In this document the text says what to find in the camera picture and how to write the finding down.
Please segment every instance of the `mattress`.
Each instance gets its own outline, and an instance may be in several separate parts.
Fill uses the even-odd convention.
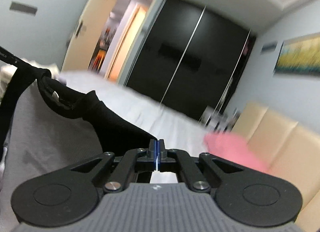
[[[186,115],[159,104],[136,91],[121,87],[89,71],[62,72],[60,78],[79,92],[95,90],[105,105],[128,122],[164,139],[167,149],[177,148],[198,157],[206,152],[203,138],[208,130]],[[173,173],[153,172],[151,183],[177,182]]]

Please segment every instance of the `silver screw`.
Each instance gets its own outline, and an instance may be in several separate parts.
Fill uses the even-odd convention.
[[[117,181],[107,182],[104,186],[106,187],[107,190],[111,190],[111,191],[116,191],[121,188],[121,184]]]
[[[209,184],[206,181],[200,180],[200,181],[196,181],[193,184],[193,187],[198,190],[205,190],[209,188]]]

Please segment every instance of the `doorway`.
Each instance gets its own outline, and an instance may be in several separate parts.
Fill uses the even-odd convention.
[[[117,0],[101,31],[88,69],[117,81],[153,0]]]

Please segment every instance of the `wardrobe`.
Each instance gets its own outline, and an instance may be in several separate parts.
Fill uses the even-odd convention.
[[[205,6],[166,0],[126,85],[199,120],[221,102],[248,37]]]

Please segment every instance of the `pink pillow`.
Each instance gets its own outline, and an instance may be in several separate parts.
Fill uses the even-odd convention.
[[[209,153],[215,156],[267,173],[267,165],[248,149],[246,140],[240,135],[230,132],[209,133],[205,135],[204,143]]]

